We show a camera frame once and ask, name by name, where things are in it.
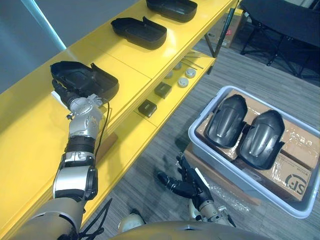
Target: yellow shelf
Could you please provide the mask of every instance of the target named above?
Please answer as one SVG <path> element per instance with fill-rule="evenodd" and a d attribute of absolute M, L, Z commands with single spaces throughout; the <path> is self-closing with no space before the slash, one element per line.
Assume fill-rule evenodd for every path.
<path fill-rule="evenodd" d="M 181 23 L 151 11 L 147 7 L 146 0 L 140 0 L 76 44 L 91 44 L 149 78 L 162 79 L 167 74 L 166 70 L 172 69 L 219 18 L 235 5 L 234 0 L 194 0 L 194 2 L 197 3 L 194 18 Z M 111 22 L 114 19 L 142 20 L 143 16 L 167 28 L 164 44 L 155 50 L 148 50 L 128 42 L 113 31 Z"/>
<path fill-rule="evenodd" d="M 194 67 L 196 69 L 196 75 L 193 78 L 188 78 L 189 84 L 187 87 L 180 87 L 178 85 L 178 79 L 181 77 L 186 78 L 185 72 L 190 66 L 186 64 L 182 64 L 182 68 L 179 70 L 172 70 L 173 76 L 169 79 L 163 79 L 162 82 L 169 84 L 171 86 L 171 92 L 167 95 L 165 99 L 155 94 L 154 91 L 152 91 L 146 99 L 151 101 L 152 103 L 156 104 L 157 110 L 152 114 L 150 118 L 147 116 L 144 116 L 139 112 L 139 110 L 136 108 L 135 112 L 139 114 L 140 116 L 144 117 L 146 120 L 148 120 L 150 123 L 155 125 L 156 127 L 161 126 L 167 118 L 171 115 L 171 113 L 179 106 L 179 104 L 185 99 L 185 97 L 188 95 L 188 93 L 194 88 L 194 86 L 198 83 L 198 81 L 201 79 L 201 77 L 207 72 L 208 68 L 214 64 L 215 58 L 209 57 L 203 53 L 197 52 L 195 50 L 192 50 L 188 53 L 188 56 L 197 56 L 196 57 L 188 57 L 191 62 L 194 64 L 201 66 L 197 67 L 194 64 L 191 64 L 190 62 L 183 60 L 182 62 Z"/>

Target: black protective cover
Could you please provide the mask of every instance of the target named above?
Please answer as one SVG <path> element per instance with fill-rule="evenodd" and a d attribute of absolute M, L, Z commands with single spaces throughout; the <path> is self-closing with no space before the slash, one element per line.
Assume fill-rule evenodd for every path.
<path fill-rule="evenodd" d="M 118 92 L 118 79 L 91 63 L 91 68 L 77 61 L 60 61 L 50 66 L 52 77 L 68 91 L 87 98 L 91 94 L 110 101 Z"/>
<path fill-rule="evenodd" d="M 269 110 L 260 114 L 240 141 L 238 156 L 256 169 L 270 169 L 284 145 L 280 141 L 284 131 L 285 124 L 280 113 Z"/>
<path fill-rule="evenodd" d="M 246 100 L 238 94 L 225 99 L 213 113 L 206 130 L 205 137 L 214 145 L 232 148 L 244 126 L 244 118 L 248 112 Z"/>
<path fill-rule="evenodd" d="M 144 102 L 138 107 L 140 113 L 150 118 L 152 114 L 157 110 L 157 105 L 148 99 L 144 100 Z"/>
<path fill-rule="evenodd" d="M 189 0 L 146 0 L 146 5 L 152 11 L 181 23 L 193 19 L 198 7 L 194 1 Z"/>
<path fill-rule="evenodd" d="M 117 18 L 111 25 L 116 34 L 150 50 L 159 48 L 167 37 L 167 29 L 164 26 L 148 20 L 145 16 L 142 21 L 131 17 Z"/>

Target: gray carpet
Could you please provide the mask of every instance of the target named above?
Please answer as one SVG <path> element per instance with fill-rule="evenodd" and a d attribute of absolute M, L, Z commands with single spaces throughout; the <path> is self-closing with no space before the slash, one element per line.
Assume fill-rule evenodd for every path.
<path fill-rule="evenodd" d="M 195 49 L 209 54 L 203 41 Z M 154 178 L 154 171 L 160 169 L 178 177 L 176 155 L 190 142 L 189 126 L 218 90 L 227 85 L 244 89 L 307 124 L 317 129 L 320 127 L 319 87 L 276 68 L 267 67 L 232 49 L 222 48 L 211 74 L 201 79 L 107 196 L 105 202 L 111 197 L 113 201 L 103 225 L 105 231 L 96 237 L 97 240 L 106 240 L 116 235 L 119 222 L 132 208 L 138 209 L 148 223 L 189 218 L 187 200 L 161 186 Z M 237 199 L 214 182 L 210 181 L 209 184 L 217 206 L 227 207 L 238 228 L 274 240 L 320 239 L 319 197 L 308 218 L 296 219 L 270 202 L 253 206 Z"/>

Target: black chair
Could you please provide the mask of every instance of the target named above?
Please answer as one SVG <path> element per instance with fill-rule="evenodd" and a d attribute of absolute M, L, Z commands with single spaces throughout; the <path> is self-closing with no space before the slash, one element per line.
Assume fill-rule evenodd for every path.
<path fill-rule="evenodd" d="M 319 76 L 302 75 L 302 72 L 314 52 L 320 47 L 320 12 L 289 3 L 285 0 L 242 0 L 242 8 L 249 14 L 253 32 L 244 44 L 241 54 L 270 53 L 267 66 L 270 66 L 276 57 L 281 57 L 293 75 L 299 78 L 318 78 Z M 268 49 L 245 50 L 256 33 L 260 32 L 269 42 Z M 278 33 L 279 40 L 271 38 L 270 33 Z M 299 42 L 299 47 L 290 49 L 281 48 L 284 40 Z M 305 52 L 307 57 L 296 70 L 287 58 L 286 52 Z"/>

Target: robot forearm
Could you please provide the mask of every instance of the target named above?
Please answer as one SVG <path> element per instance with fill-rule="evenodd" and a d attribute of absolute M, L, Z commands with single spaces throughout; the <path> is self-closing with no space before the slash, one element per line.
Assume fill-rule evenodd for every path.
<path fill-rule="evenodd" d="M 84 206 L 98 193 L 95 142 L 103 117 L 94 96 L 79 97 L 52 82 L 68 115 L 69 135 L 53 182 L 53 199 L 46 202 L 14 235 L 12 240 L 76 240 Z"/>

